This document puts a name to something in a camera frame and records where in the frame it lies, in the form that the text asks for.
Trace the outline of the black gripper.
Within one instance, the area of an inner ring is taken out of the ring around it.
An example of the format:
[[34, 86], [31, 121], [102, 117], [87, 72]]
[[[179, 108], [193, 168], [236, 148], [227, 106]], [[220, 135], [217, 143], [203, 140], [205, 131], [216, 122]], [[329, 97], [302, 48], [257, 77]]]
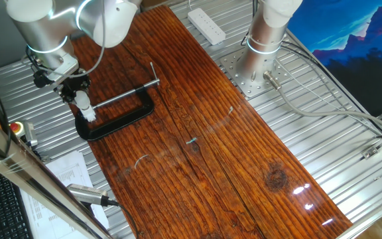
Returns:
[[76, 97], [75, 91], [84, 91], [89, 94], [91, 81], [87, 76], [81, 76], [77, 78], [67, 78], [62, 82], [62, 89], [60, 91], [60, 97], [64, 103], [72, 103]]

